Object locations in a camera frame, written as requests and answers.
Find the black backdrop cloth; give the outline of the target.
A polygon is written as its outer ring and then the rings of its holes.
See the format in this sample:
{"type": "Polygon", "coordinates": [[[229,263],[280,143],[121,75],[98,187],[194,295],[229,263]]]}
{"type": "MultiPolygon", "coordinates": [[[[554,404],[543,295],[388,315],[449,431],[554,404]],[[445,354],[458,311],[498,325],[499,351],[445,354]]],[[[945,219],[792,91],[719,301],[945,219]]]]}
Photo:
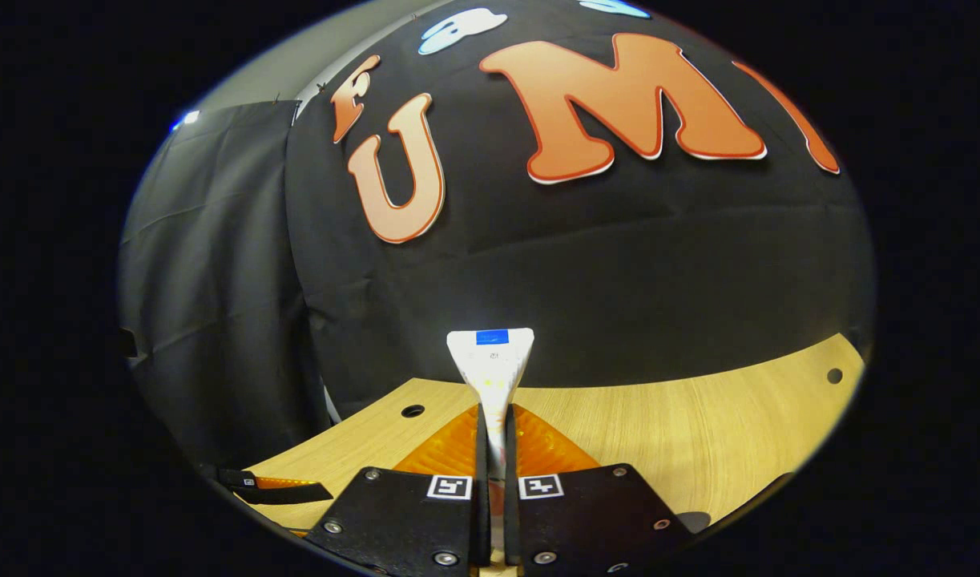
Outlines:
{"type": "Polygon", "coordinates": [[[135,190],[117,317],[190,458],[248,466],[529,328],[522,386],[874,335],[867,218],[791,99],[646,0],[377,0],[269,49],[135,190]]]}

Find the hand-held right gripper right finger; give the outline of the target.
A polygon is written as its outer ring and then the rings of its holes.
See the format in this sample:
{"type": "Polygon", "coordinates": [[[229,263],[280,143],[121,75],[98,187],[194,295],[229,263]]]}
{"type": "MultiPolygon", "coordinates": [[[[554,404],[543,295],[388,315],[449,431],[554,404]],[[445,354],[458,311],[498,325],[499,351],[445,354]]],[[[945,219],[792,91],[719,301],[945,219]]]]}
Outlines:
{"type": "Polygon", "coordinates": [[[505,561],[522,573],[647,573],[695,540],[632,465],[522,474],[506,417],[505,561]]]}

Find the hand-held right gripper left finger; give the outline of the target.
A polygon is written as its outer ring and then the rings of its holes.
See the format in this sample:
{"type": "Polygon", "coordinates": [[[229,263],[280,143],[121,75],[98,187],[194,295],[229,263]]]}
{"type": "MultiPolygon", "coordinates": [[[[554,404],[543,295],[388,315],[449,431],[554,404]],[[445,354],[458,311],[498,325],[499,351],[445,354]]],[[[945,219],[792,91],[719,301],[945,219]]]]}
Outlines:
{"type": "Polygon", "coordinates": [[[486,419],[473,408],[468,474],[365,466],[304,541],[364,570],[476,570],[492,555],[486,419]]]}

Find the white toothpaste tube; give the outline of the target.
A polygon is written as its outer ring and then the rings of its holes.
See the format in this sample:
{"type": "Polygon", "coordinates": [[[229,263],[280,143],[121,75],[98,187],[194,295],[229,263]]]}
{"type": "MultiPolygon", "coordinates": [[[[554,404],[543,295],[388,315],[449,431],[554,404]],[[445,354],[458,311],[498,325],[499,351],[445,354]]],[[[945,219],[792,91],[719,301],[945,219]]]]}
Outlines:
{"type": "Polygon", "coordinates": [[[506,416],[529,362],[534,331],[530,328],[453,331],[446,336],[450,356],[464,382],[474,391],[486,421],[489,476],[504,481],[508,472],[506,416]]]}

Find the wooden desktop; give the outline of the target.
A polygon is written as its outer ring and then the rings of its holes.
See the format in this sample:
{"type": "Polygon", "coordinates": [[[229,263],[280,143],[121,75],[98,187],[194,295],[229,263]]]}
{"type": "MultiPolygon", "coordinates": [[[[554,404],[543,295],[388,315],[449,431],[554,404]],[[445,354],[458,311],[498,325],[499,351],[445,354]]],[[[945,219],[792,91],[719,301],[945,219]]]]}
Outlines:
{"type": "MultiPolygon", "coordinates": [[[[801,467],[833,431],[865,362],[836,335],[758,365],[669,382],[520,387],[518,473],[628,463],[677,513],[720,521],[801,467]]],[[[320,482],[338,495],[362,467],[472,474],[476,398],[414,377],[373,405],[252,465],[263,478],[320,482]]]]}

